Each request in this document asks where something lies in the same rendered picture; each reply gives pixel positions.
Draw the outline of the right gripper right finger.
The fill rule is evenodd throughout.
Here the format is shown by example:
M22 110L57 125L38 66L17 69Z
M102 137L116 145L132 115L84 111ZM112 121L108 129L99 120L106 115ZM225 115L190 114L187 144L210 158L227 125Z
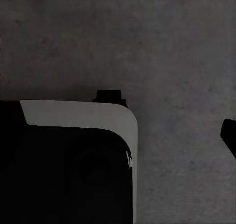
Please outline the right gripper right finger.
M220 136L236 158L236 121L225 119Z

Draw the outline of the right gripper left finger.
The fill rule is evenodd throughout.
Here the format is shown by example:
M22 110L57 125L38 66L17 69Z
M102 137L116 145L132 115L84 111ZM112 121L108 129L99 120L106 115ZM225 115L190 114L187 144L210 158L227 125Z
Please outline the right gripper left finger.
M21 119L0 124L0 178L25 137Z

